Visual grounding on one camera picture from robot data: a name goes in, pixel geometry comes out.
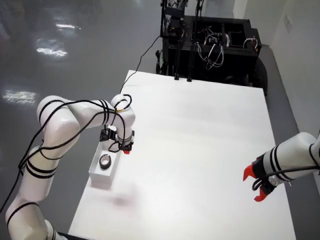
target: small white container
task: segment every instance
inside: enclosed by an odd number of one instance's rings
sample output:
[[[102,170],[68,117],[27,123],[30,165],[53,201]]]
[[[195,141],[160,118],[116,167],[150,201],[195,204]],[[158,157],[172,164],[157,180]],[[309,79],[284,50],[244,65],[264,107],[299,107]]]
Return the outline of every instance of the small white container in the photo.
[[[117,165],[119,162],[119,158],[121,155],[122,151],[119,151],[117,153],[110,152],[104,149],[108,149],[110,143],[109,141],[105,142],[99,142],[98,147],[96,148],[92,163],[89,168],[89,175],[91,178],[91,183],[95,184],[97,183],[98,185],[103,185],[103,186],[111,186],[116,170],[117,170]],[[101,156],[108,154],[111,158],[111,165],[108,169],[101,169],[100,164],[99,164],[99,159]]]

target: white tabletop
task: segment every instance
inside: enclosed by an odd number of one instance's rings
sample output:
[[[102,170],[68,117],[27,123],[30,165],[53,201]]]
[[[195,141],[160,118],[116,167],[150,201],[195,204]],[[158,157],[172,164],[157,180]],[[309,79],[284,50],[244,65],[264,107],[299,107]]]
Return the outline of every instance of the white tabletop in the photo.
[[[284,185],[263,202],[243,172],[274,147],[262,89],[138,72],[111,189],[89,179],[69,234],[94,240],[295,240]]]

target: glossy floor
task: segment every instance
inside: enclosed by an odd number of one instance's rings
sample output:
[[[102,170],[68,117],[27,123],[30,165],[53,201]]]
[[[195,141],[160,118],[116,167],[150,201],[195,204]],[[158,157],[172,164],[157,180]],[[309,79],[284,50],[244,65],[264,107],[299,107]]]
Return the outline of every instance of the glossy floor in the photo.
[[[159,35],[160,14],[160,0],[0,0],[0,203],[39,128],[39,101],[47,95],[110,101]],[[145,55],[141,71],[155,72],[154,53],[161,45],[158,40]],[[263,48],[261,58],[269,75],[272,129],[280,143],[298,128],[271,50]],[[40,203],[61,232],[68,232],[77,209],[99,131],[81,135],[60,161],[49,196]],[[287,192],[297,239],[317,239],[320,201],[313,178],[297,180]],[[0,238],[9,239],[4,213]]]

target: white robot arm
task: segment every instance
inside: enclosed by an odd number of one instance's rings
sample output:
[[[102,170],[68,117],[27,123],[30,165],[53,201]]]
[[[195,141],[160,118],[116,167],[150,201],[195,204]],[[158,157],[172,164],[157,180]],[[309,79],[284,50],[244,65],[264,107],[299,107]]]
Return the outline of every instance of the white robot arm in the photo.
[[[84,129],[112,125],[116,127],[118,150],[127,153],[131,150],[136,116],[130,104],[131,97],[128,102],[125,95],[120,94],[111,104],[105,100],[70,101],[58,96],[48,96],[40,102],[37,116],[44,141],[20,163],[25,166],[21,185],[5,214],[12,240],[66,239],[44,219],[38,202],[47,197],[60,158],[77,142]]]
[[[279,184],[320,171],[320,137],[301,132],[257,157],[244,170],[243,181],[255,178],[255,201],[263,201]]]

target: round object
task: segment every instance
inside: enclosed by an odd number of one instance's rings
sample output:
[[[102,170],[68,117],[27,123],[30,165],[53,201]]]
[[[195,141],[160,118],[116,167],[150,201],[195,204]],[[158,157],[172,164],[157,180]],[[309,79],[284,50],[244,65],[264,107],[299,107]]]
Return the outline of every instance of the round object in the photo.
[[[99,159],[100,168],[103,170],[108,169],[111,166],[111,157],[109,154],[102,155]]]

